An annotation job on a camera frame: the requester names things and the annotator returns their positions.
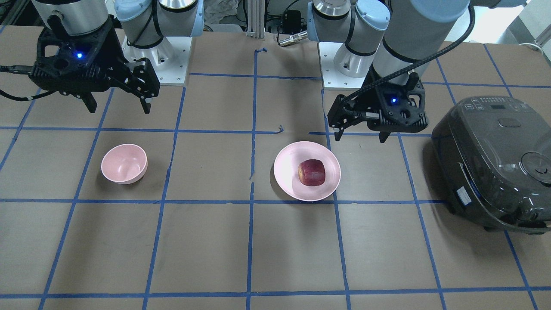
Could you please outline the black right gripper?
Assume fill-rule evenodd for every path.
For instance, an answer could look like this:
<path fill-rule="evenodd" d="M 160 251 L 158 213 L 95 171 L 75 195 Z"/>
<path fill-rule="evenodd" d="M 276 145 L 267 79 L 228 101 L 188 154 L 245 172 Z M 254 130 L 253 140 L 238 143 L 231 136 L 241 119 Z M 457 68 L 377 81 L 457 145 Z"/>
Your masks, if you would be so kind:
<path fill-rule="evenodd" d="M 36 61 L 30 79 L 43 90 L 81 94 L 90 113 L 98 104 L 92 92 L 110 87 L 140 96 L 145 114 L 150 114 L 160 82 L 149 60 L 128 61 L 110 17 L 94 31 L 69 35 L 61 18 L 49 17 L 53 29 L 45 27 L 37 41 Z"/>

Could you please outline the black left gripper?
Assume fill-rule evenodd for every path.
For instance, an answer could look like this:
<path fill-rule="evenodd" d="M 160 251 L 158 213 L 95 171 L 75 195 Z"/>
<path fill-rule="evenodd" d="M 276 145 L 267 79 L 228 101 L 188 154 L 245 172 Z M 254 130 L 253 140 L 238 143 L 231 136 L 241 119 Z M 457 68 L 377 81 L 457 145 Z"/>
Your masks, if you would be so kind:
<path fill-rule="evenodd" d="M 338 95 L 328 115 L 334 139 L 340 141 L 345 129 L 366 122 L 379 132 L 385 143 L 392 132 L 417 133 L 429 125 L 425 112 L 425 88 L 416 72 L 409 73 L 405 85 L 383 82 L 354 96 Z"/>

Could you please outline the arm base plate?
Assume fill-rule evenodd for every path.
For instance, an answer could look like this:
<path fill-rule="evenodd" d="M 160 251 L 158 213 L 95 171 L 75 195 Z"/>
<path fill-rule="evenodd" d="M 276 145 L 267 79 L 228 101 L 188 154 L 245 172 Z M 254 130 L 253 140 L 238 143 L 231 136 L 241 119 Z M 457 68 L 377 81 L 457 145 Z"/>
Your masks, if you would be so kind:
<path fill-rule="evenodd" d="M 192 37 L 164 37 L 157 46 L 132 47 L 124 38 L 121 47 L 129 61 L 148 58 L 162 86 L 185 86 L 192 51 Z"/>
<path fill-rule="evenodd" d="M 327 90 L 359 89 L 373 63 L 379 45 L 368 53 L 355 50 L 346 43 L 320 42 L 319 64 L 323 87 Z"/>

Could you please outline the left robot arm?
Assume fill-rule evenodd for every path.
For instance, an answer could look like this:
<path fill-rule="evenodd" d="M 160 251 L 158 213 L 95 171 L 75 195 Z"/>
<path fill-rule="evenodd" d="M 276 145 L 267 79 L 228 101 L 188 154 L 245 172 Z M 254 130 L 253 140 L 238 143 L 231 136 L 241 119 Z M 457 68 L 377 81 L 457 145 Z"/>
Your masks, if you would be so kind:
<path fill-rule="evenodd" d="M 339 141 L 365 122 L 381 143 L 394 132 L 429 125 L 421 77 L 429 62 L 458 47 L 474 29 L 475 6 L 515 7 L 522 0 L 313 0 L 307 33 L 315 42 L 341 43 L 335 63 L 347 76 L 360 61 L 361 87 L 338 95 L 328 126 Z"/>

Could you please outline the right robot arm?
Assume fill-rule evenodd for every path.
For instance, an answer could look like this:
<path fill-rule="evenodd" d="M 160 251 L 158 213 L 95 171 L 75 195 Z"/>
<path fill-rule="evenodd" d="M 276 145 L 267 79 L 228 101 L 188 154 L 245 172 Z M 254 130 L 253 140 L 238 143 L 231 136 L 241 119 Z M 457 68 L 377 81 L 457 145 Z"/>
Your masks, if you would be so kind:
<path fill-rule="evenodd" d="M 111 87 L 133 94 L 143 111 L 159 95 L 157 69 L 171 64 L 168 37 L 203 33 L 201 0 L 116 0 L 116 19 L 103 0 L 34 0 L 45 23 L 28 76 L 42 90 L 81 99 L 96 110 L 93 93 Z"/>

